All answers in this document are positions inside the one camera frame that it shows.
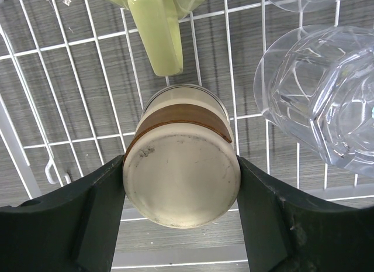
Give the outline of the glass with brown liquid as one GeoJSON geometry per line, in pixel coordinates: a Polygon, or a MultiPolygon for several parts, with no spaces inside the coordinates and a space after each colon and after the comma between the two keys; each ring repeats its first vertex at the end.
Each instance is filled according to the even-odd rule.
{"type": "Polygon", "coordinates": [[[228,112],[200,85],[158,91],[144,107],[123,161],[133,206],[169,228],[197,228],[224,215],[240,188],[228,112]]]}

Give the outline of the yellow mug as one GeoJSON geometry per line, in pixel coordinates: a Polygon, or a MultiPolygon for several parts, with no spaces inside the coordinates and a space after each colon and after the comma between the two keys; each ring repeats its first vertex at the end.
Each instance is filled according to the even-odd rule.
{"type": "Polygon", "coordinates": [[[154,73],[160,77],[183,72],[179,20],[205,0],[108,0],[130,11],[154,73]]]}

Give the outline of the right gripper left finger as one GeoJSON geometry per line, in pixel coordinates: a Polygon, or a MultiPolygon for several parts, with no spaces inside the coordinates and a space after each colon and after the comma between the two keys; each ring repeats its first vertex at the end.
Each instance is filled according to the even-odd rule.
{"type": "Polygon", "coordinates": [[[123,156],[64,187],[1,207],[1,271],[111,271],[123,156]]]}

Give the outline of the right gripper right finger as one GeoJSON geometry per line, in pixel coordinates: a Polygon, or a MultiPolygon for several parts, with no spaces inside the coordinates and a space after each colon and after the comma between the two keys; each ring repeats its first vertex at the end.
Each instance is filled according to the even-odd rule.
{"type": "Polygon", "coordinates": [[[251,271],[372,271],[373,208],[335,204],[239,157],[237,197],[251,271]]]}

